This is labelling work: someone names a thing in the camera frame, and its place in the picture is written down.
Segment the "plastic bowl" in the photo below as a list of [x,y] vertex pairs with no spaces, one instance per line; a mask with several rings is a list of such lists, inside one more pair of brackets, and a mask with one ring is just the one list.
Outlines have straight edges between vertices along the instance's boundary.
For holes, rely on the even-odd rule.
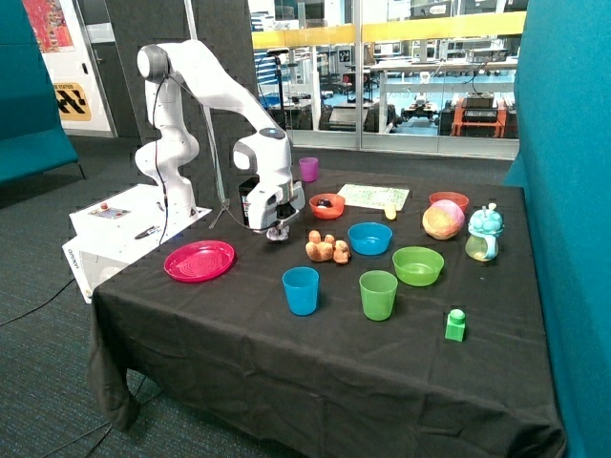
[[424,246],[406,246],[392,255],[394,271],[400,281],[411,286],[429,286],[437,281],[443,257]]
[[[330,207],[319,207],[317,202],[320,199],[326,199],[331,202]],[[309,200],[309,206],[312,213],[318,219],[336,219],[344,213],[344,204],[346,200],[337,194],[319,194]]]
[[392,231],[379,222],[360,222],[348,229],[352,249],[361,255],[381,255],[389,247]]
[[463,213],[467,211],[467,205],[469,205],[469,198],[467,196],[450,191],[434,193],[429,196],[431,203],[436,203],[439,200],[451,200],[460,207]]

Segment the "blue bowl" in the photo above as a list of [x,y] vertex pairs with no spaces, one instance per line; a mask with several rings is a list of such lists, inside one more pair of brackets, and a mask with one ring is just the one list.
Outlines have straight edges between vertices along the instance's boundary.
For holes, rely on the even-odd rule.
[[352,249],[361,255],[381,255],[389,247],[392,231],[379,222],[360,222],[348,229]]

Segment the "sippy cup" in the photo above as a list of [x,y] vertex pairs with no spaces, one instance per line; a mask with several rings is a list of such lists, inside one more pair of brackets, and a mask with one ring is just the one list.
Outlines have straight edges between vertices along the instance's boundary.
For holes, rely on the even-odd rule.
[[465,251],[474,260],[493,260],[498,254],[496,239],[503,233],[503,217],[495,210],[496,204],[490,203],[477,210],[469,220],[469,233]]

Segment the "red bowl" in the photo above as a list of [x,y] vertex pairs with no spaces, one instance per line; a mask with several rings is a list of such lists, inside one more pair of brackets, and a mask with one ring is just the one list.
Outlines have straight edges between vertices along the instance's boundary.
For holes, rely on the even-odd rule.
[[[330,207],[319,207],[316,203],[325,198],[331,202]],[[344,204],[346,200],[337,194],[319,194],[309,200],[309,206],[312,213],[318,219],[336,219],[344,214]]]
[[451,200],[460,207],[463,213],[467,211],[467,205],[469,205],[469,198],[467,196],[450,191],[434,193],[429,196],[429,201],[431,204],[434,204],[439,200]]

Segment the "plate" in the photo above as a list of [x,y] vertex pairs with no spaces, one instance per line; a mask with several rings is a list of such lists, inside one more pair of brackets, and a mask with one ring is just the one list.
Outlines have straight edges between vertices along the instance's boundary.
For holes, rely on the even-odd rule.
[[224,274],[233,264],[236,252],[219,240],[189,243],[172,252],[163,268],[174,280],[194,283],[208,281]]

